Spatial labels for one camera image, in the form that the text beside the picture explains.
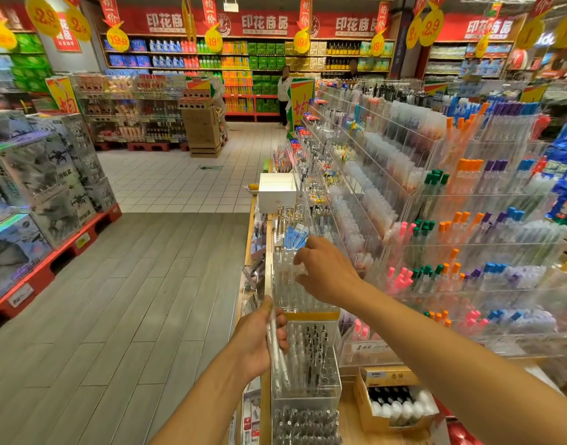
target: fluorescent light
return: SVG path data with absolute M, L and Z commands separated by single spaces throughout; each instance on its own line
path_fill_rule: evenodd
M 461 3 L 498 3 L 505 5 L 529 5 L 536 0 L 461 0 Z

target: red pallet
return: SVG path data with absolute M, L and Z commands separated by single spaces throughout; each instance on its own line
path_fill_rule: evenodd
M 161 148 L 162 151 L 170 151 L 170 144 L 168 142 L 127 142 L 127 149 L 129 151 L 154 151 L 154 149 Z
M 116 222 L 122 215 L 118 204 L 108 212 L 96 214 L 76 235 L 49 254 L 0 299 L 0 314 L 8 319 L 20 314 L 55 279 L 51 267 L 59 261 L 66 261 L 82 254 L 98 238 L 96 227 Z
M 99 148 L 102 151 L 110 151 L 110 145 L 107 142 L 94 142 L 94 148 Z

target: empty white box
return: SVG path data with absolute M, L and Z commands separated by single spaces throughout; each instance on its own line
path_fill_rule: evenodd
M 276 214 L 279 206 L 296 204 L 296 183 L 291 173 L 261 173 L 258 185 L 258 210 Z

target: person's right hand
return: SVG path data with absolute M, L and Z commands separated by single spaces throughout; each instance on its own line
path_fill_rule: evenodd
M 314 298 L 350 310 L 353 294 L 363 285 L 352 263 L 324 237 L 312 235 L 294 257 L 303 263 L 308 275 L 296 276 Z

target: person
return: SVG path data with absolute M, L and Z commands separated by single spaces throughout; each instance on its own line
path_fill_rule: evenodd
M 294 257 L 298 275 L 319 301 L 356 314 L 376 331 L 424 386 L 485 445 L 567 445 L 567 398 L 522 367 L 362 281 L 328 240 L 310 236 Z M 269 367 L 265 340 L 271 300 L 241 320 L 151 445 L 219 445 L 247 382 Z M 285 318 L 277 317 L 284 327 Z M 287 333 L 277 330 L 287 351 Z
M 289 101 L 289 96 L 287 96 L 287 90 L 292 83 L 292 78 L 289 76 L 289 65 L 286 65 L 281 70 L 281 77 L 277 82 L 277 98 L 279 100 L 279 115 L 281 116 L 281 124 L 287 126 L 287 113 L 286 106 Z
M 349 60 L 349 71 L 343 74 L 342 79 L 357 79 L 357 78 L 359 78 L 358 60 L 353 57 Z

